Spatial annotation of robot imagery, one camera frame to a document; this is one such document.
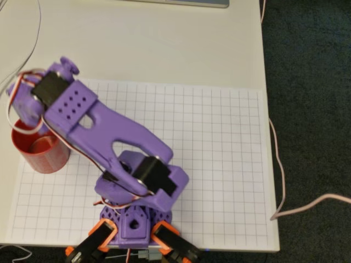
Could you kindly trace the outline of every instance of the pink cable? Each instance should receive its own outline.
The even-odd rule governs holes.
[[[262,22],[263,22],[263,18],[264,18],[264,12],[265,12],[265,1],[266,1],[266,0],[263,0],[262,15],[261,15],[261,24],[262,24]]]
[[[127,258],[126,258],[126,263],[129,263],[129,259],[131,258],[131,249],[128,248],[127,250]]]
[[[282,198],[281,198],[281,202],[280,202],[280,205],[278,206],[276,212],[270,218],[271,220],[277,219],[277,218],[279,218],[281,216],[292,215],[292,214],[296,214],[296,213],[300,213],[300,212],[306,211],[306,210],[312,208],[313,206],[315,206],[316,204],[318,204],[318,203],[320,203],[323,200],[328,199],[328,198],[336,199],[336,200],[343,201],[343,202],[351,204],[351,199],[348,198],[348,197],[344,197],[344,196],[341,196],[341,195],[336,195],[334,193],[326,193],[326,194],[318,197],[316,200],[310,202],[309,204],[304,205],[303,207],[299,207],[299,208],[291,209],[291,210],[288,210],[288,211],[280,212],[282,206],[284,205],[285,196],[286,196],[286,192],[285,192],[285,173],[284,173],[283,165],[281,164],[281,161],[280,161],[280,158],[279,158],[278,140],[276,138],[276,132],[275,132],[275,129],[274,129],[274,125],[273,125],[273,123],[272,123],[272,121],[270,119],[269,119],[269,124],[270,124],[270,127],[272,128],[272,131],[273,131],[274,144],[275,144],[275,157],[276,157],[276,160],[279,163],[279,167],[280,167],[280,170],[281,170],[281,183],[282,183]]]

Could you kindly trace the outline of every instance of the wire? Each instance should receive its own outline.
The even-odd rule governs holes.
[[[132,201],[130,201],[127,204],[120,204],[120,205],[114,205],[106,201],[106,198],[101,196],[101,200],[93,203],[93,205],[98,205],[98,204],[104,204],[105,206],[113,209],[118,215],[121,215],[117,210],[121,210],[127,207],[130,207],[136,200],[139,200],[141,197],[140,196],[134,196]]]
[[[334,193],[326,193],[326,194],[318,197],[317,199],[313,200],[309,204],[304,205],[303,207],[299,207],[299,208],[291,209],[291,210],[288,210],[288,211],[280,212],[280,210],[281,210],[281,208],[282,208],[282,206],[283,206],[283,204],[285,202],[285,196],[286,196],[286,192],[285,192],[285,173],[284,173],[284,169],[283,169],[283,166],[282,166],[280,158],[279,158],[278,140],[277,140],[277,137],[276,137],[276,132],[275,132],[275,129],[274,129],[273,122],[270,119],[269,119],[269,124],[270,124],[270,127],[271,127],[272,131],[273,131],[274,144],[275,144],[275,157],[276,157],[276,160],[279,163],[279,167],[280,167],[280,170],[281,170],[281,182],[282,182],[282,198],[281,198],[281,202],[280,202],[280,205],[277,208],[276,212],[270,218],[271,220],[277,219],[277,218],[279,218],[281,216],[292,215],[292,214],[296,214],[296,213],[300,213],[300,212],[306,211],[306,210],[312,208],[313,206],[315,206],[316,204],[318,204],[318,203],[320,203],[323,200],[328,199],[328,198],[336,199],[336,200],[339,200],[339,201],[351,204],[351,199],[348,198],[348,197],[344,197],[344,196],[341,196],[341,195],[336,195]]]
[[[26,252],[28,253],[28,255],[24,256],[23,258],[13,259],[13,260],[11,261],[12,263],[15,263],[16,261],[21,261],[21,260],[28,259],[28,258],[33,254],[32,251],[29,251],[28,249],[25,249],[24,247],[21,247],[21,246],[19,246],[19,245],[2,245],[2,246],[0,247],[0,249],[3,249],[3,248],[5,248],[5,247],[17,247],[17,248],[20,248],[20,249],[22,249],[22,250],[24,250],[24,251],[26,251]]]
[[[7,0],[1,0],[0,2],[0,11],[3,9],[3,7],[5,6]]]
[[[262,15],[261,15],[261,24],[262,24],[262,22],[263,22],[263,18],[264,18],[264,12],[265,12],[265,2],[266,2],[266,0],[263,0]]]
[[[35,71],[25,71],[25,72],[22,72],[19,74],[15,84],[14,84],[14,88],[10,94],[10,97],[8,99],[8,102],[7,102],[7,111],[6,111],[6,117],[7,117],[7,121],[8,123],[10,124],[10,126],[18,131],[19,133],[22,133],[22,134],[27,134],[27,135],[30,135],[30,134],[34,134],[34,133],[37,133],[41,127],[43,126],[43,122],[42,120],[40,119],[37,126],[34,128],[34,129],[31,129],[31,130],[24,130],[24,129],[21,129],[21,128],[18,128],[15,126],[15,124],[13,124],[10,120],[10,110],[11,110],[11,104],[12,102],[14,101],[15,97],[16,97],[16,94],[17,94],[17,91],[22,83],[22,81],[24,81],[26,84],[28,84],[29,86],[31,87],[34,87],[35,83],[32,83],[28,80],[23,80],[24,76],[26,75],[29,75],[29,74],[33,74],[35,73]]]
[[[107,256],[107,257],[105,257],[105,259],[115,259],[115,258],[122,258],[122,257],[124,257],[124,256],[127,256],[128,254],[126,254],[126,255],[118,255],[118,256]],[[137,253],[132,253],[132,254],[130,254],[129,256],[138,256],[139,254],[137,254]]]
[[[82,152],[81,150],[79,150],[78,148],[75,148],[73,145],[71,145],[68,141],[65,140],[65,138],[63,138],[60,134],[58,134],[45,120],[44,116],[42,116],[41,118],[42,122],[48,127],[48,129],[56,136],[58,137],[68,148],[70,148],[71,150],[78,152],[79,154],[85,156],[86,158],[88,158],[93,164],[95,164],[95,166],[101,171],[104,172],[101,167],[99,166],[99,164],[94,161],[92,158],[90,158],[88,155],[86,155],[84,152]]]
[[[2,7],[0,7],[0,11],[1,9],[4,7],[4,5],[6,4],[7,0],[5,0],[5,3],[2,5]],[[42,10],[41,10],[41,6],[40,6],[40,2],[39,0],[37,0],[38,3],[38,8],[39,8],[39,25],[38,25],[38,30],[37,30],[37,36],[33,45],[32,50],[29,52],[27,58],[25,59],[25,61],[20,64],[17,68],[15,68],[11,73],[9,73],[9,75],[7,75],[1,82],[0,85],[6,81],[6,79],[8,79],[8,81],[4,84],[4,86],[0,89],[0,98],[2,96],[2,94],[4,93],[4,91],[6,90],[7,86],[10,85],[10,83],[12,82],[12,79],[18,74],[18,72],[21,71],[21,69],[24,67],[24,65],[26,65],[26,63],[28,62],[29,58],[32,56],[35,47],[37,46],[38,43],[38,38],[39,38],[39,31],[40,31],[40,27],[41,27],[41,23],[42,23]]]
[[[128,250],[127,250],[127,257],[126,257],[126,263],[129,262],[129,259],[130,259],[130,258],[131,258],[131,249],[128,248]]]

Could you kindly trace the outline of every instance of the white grid sheet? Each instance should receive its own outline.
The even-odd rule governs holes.
[[[261,91],[82,81],[109,108],[145,125],[173,149],[172,164],[190,178],[172,209],[172,224],[184,238],[203,249],[278,249],[278,228],[269,221],[274,189]],[[126,149],[132,148],[114,145],[116,153]],[[102,206],[92,206],[99,199],[99,175],[75,153],[47,175],[21,159],[8,242],[79,244],[99,220]]]

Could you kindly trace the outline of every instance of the gray carpet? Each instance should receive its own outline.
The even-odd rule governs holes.
[[[263,40],[269,113],[286,172],[283,210],[326,192],[351,196],[351,1],[267,0]],[[276,163],[274,171],[279,203]],[[279,219],[281,251],[266,262],[351,262],[350,219],[351,205],[338,201]],[[63,249],[31,249],[25,262],[64,261]],[[0,250],[0,262],[24,254]],[[265,256],[209,252],[203,262],[263,263]]]

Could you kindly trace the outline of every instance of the red plastic cup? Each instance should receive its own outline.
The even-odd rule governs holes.
[[[16,122],[16,127],[31,130],[21,120]],[[30,166],[42,174],[50,174],[60,170],[68,161],[69,148],[51,131],[39,135],[27,135],[12,130],[12,142],[20,151]]]

